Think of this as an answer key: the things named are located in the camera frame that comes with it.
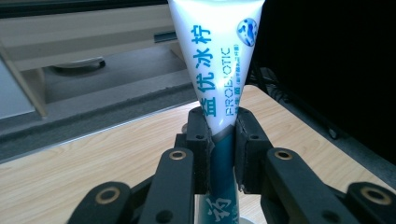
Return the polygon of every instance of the wooden surface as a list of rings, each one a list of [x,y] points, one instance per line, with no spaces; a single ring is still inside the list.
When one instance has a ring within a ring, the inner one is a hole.
[[[138,184],[154,174],[196,106],[183,105],[0,164],[0,222],[65,223],[93,187],[107,181]],[[295,150],[326,184],[345,191],[351,182],[369,181],[391,189],[256,87],[245,87],[241,106],[253,112],[274,147]],[[240,210],[242,217],[265,223],[258,196],[241,194]]]

